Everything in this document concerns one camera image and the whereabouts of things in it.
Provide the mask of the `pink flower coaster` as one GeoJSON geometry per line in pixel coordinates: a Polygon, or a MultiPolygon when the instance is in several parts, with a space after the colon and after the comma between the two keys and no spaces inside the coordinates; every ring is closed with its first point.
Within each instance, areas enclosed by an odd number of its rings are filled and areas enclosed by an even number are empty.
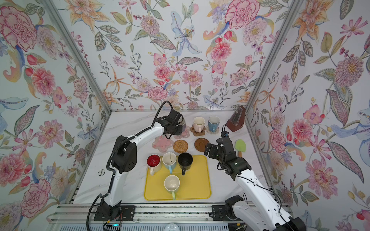
{"type": "Polygon", "coordinates": [[[152,143],[152,148],[158,149],[161,153],[166,153],[169,148],[173,147],[174,141],[166,138],[162,135],[155,138],[155,141],[152,143]]]}
{"type": "Polygon", "coordinates": [[[183,129],[185,129],[181,135],[176,135],[174,138],[176,140],[179,140],[179,139],[186,139],[190,136],[190,127],[189,126],[185,126],[183,127],[183,129]]]}

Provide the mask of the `brown wooden round coaster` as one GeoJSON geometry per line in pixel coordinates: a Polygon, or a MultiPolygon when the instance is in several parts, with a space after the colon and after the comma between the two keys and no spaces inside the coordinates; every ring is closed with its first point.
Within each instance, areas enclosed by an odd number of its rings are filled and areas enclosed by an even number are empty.
{"type": "Polygon", "coordinates": [[[204,153],[206,150],[206,146],[209,143],[209,141],[205,138],[198,138],[194,142],[195,149],[199,152],[204,153]]]}

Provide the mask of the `rattan woven coaster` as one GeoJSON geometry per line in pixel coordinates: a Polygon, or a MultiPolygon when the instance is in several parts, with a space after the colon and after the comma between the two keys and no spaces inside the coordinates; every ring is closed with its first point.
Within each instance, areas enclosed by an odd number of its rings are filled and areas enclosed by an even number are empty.
{"type": "Polygon", "coordinates": [[[173,144],[173,150],[176,153],[186,153],[188,150],[188,143],[185,140],[177,140],[173,144]]]}

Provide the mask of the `colourful embroidered coaster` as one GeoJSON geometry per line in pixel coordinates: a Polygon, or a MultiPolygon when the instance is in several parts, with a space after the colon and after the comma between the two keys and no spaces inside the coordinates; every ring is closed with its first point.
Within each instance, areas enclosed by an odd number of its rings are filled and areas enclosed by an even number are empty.
{"type": "Polygon", "coordinates": [[[220,129],[219,129],[219,127],[217,127],[215,131],[211,131],[209,129],[209,126],[206,126],[206,132],[209,133],[209,134],[218,134],[220,132],[220,129]]]}

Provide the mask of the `brown paw coaster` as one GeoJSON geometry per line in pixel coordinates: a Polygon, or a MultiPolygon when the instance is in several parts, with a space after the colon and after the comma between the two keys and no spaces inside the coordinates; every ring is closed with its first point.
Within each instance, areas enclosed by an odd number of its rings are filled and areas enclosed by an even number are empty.
{"type": "Polygon", "coordinates": [[[204,136],[205,135],[205,130],[206,130],[206,128],[205,127],[203,127],[203,129],[202,129],[202,131],[201,132],[196,132],[195,131],[195,129],[194,129],[194,126],[192,126],[191,128],[190,128],[190,131],[193,133],[193,135],[195,136],[195,137],[198,137],[198,136],[204,136]]]}

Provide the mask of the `pink handle mug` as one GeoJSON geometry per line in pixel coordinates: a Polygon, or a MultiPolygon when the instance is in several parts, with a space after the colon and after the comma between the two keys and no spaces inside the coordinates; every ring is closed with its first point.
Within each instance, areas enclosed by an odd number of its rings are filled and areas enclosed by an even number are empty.
{"type": "Polygon", "coordinates": [[[193,128],[195,132],[202,133],[204,127],[205,127],[205,119],[203,117],[198,116],[194,118],[193,128]]]}

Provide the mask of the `teal blue mug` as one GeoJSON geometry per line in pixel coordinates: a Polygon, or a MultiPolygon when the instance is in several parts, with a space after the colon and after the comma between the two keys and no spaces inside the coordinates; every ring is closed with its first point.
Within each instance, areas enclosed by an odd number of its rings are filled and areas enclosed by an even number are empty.
{"type": "Polygon", "coordinates": [[[208,126],[211,131],[215,131],[219,127],[220,118],[217,116],[210,116],[208,120],[208,126]]]}

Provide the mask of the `light blue mug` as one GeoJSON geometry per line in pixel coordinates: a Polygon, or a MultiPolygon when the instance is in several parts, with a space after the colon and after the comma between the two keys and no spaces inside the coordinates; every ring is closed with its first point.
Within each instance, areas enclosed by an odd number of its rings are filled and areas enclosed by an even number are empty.
{"type": "Polygon", "coordinates": [[[177,156],[172,152],[168,152],[163,155],[162,162],[163,165],[169,170],[170,174],[173,174],[177,164],[177,156]]]}

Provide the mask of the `black mug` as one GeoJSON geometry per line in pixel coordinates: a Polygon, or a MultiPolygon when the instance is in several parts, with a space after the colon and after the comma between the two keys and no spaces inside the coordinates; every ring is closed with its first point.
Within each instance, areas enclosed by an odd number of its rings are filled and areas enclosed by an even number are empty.
{"type": "Polygon", "coordinates": [[[193,156],[189,153],[182,153],[178,156],[178,164],[181,168],[182,175],[185,176],[186,172],[191,168],[193,163],[193,156]]]}

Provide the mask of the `red interior mug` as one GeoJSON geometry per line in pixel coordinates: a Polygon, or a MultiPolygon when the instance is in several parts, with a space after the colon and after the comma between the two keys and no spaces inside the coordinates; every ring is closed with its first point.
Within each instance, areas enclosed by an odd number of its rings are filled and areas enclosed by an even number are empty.
{"type": "Polygon", "coordinates": [[[162,168],[161,157],[158,155],[150,155],[147,160],[147,168],[151,176],[155,175],[162,168]]]}

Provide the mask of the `green handle mug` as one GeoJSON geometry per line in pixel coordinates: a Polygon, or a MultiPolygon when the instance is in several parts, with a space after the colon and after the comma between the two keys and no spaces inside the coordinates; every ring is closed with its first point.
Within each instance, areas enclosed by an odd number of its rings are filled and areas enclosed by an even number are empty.
{"type": "Polygon", "coordinates": [[[170,175],[164,180],[164,187],[171,194],[172,200],[176,200],[176,193],[180,188],[180,180],[175,175],[170,175]]]}

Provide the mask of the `purple handle mug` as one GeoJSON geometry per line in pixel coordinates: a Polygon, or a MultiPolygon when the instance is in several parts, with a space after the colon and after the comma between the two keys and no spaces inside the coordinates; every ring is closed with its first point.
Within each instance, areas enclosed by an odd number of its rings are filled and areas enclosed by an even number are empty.
{"type": "Polygon", "coordinates": [[[184,132],[186,130],[186,121],[183,119],[181,122],[180,122],[180,125],[182,126],[182,132],[184,132]]]}

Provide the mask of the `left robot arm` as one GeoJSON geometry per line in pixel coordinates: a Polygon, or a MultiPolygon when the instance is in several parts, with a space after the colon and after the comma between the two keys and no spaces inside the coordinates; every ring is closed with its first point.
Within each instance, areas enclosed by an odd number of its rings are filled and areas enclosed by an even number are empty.
{"type": "Polygon", "coordinates": [[[106,220],[112,221],[122,214],[119,192],[122,191],[128,172],[137,164],[137,153],[141,147],[159,136],[181,135],[185,119],[180,112],[171,110],[167,116],[156,116],[152,124],[129,137],[119,136],[116,139],[111,156],[107,161],[107,170],[112,172],[108,192],[99,194],[101,199],[97,212],[106,220]]]}

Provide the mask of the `red brown metronome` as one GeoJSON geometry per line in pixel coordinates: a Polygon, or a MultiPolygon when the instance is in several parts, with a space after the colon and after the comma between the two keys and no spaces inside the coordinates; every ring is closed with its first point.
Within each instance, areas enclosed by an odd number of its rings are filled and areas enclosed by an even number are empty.
{"type": "Polygon", "coordinates": [[[243,106],[237,107],[233,115],[227,121],[226,127],[232,132],[240,130],[245,124],[245,112],[246,112],[245,107],[243,106]]]}

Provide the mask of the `yellow tray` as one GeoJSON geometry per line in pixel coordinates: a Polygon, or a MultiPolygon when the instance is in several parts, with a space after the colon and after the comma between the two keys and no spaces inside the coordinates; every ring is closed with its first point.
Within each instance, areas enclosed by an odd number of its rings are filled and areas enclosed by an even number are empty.
{"type": "MultiPolygon", "coordinates": [[[[208,162],[205,156],[194,156],[193,164],[185,175],[182,175],[182,170],[177,166],[173,174],[180,180],[180,187],[176,193],[178,200],[203,200],[208,199],[212,195],[208,162]]],[[[172,195],[165,189],[165,178],[170,176],[169,170],[162,166],[161,170],[150,174],[150,169],[147,170],[144,198],[147,201],[168,201],[172,200],[172,195]]]]}

